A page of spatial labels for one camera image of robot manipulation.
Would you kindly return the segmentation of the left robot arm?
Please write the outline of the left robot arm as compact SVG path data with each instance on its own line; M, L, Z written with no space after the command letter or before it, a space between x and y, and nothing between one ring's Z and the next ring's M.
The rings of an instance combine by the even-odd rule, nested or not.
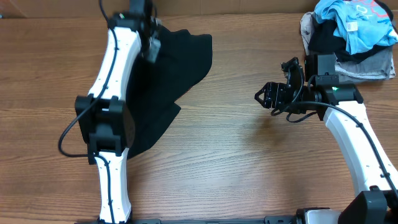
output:
M129 9L107 18L108 41L98 76L75 111L90 164L98 168L101 210L97 223L131 223L127 154L135 124L127 108L127 86L136 59L154 63L160 50L156 10L150 0L130 1Z

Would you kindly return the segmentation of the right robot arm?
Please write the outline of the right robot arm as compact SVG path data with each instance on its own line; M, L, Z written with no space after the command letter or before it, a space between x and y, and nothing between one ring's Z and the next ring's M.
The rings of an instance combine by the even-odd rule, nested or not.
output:
M353 83L341 83L333 54L294 57L281 64L286 83L268 82L255 95L272 116L317 115L336 139L353 180L355 198L341 212L302 208L292 217L266 223L397 223L397 169L368 120L363 97Z

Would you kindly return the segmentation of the black knit garment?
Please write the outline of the black knit garment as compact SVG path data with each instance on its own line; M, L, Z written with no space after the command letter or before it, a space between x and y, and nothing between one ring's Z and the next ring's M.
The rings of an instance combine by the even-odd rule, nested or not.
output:
M210 34L162 27L160 43L155 63L139 58L131 70L126 103L136 133L128 158L150 149L161 138L181 110L176 100L202 81L212 66Z

